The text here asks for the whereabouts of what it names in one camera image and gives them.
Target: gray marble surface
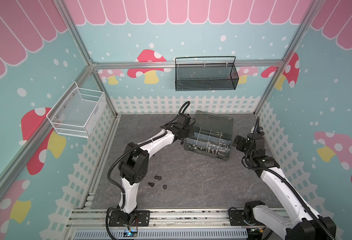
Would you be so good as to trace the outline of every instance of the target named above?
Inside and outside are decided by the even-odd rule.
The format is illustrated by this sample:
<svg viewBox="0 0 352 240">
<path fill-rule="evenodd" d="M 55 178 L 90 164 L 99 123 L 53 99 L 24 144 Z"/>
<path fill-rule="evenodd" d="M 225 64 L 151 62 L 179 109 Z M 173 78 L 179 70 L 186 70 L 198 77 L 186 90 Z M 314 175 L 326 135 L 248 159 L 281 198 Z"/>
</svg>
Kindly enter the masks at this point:
<svg viewBox="0 0 352 240">
<path fill-rule="evenodd" d="M 172 114 L 122 115 L 117 127 L 92 209 L 115 207 L 120 189 L 106 178 L 109 167 L 124 152 L 129 142 L 142 142 L 160 131 L 159 126 L 171 120 Z M 253 114 L 226 114 L 234 118 L 232 139 L 246 136 L 255 124 Z M 272 155 L 268 146 L 267 154 Z M 261 200 L 269 207 L 282 205 L 254 171 L 241 164 L 244 153 L 231 147 L 228 161 L 184 150 L 180 140 L 158 151 L 149 160 L 148 173 L 137 194 L 139 208 L 243 207 L 246 201 Z M 161 181 L 154 176 L 162 177 Z M 121 182 L 117 167 L 112 179 Z"/>
</svg>

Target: wire basket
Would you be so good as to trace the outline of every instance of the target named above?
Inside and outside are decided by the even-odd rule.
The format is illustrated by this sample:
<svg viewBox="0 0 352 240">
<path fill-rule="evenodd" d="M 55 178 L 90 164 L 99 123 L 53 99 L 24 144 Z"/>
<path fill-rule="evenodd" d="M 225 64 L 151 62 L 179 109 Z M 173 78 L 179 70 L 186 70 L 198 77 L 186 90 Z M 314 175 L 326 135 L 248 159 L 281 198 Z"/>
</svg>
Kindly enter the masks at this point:
<svg viewBox="0 0 352 240">
<path fill-rule="evenodd" d="M 104 92 L 79 88 L 73 82 L 46 117 L 58 134 L 88 138 L 105 106 Z"/>
<path fill-rule="evenodd" d="M 239 81 L 235 60 L 235 56 L 175 58 L 176 91 L 235 90 Z"/>
</svg>

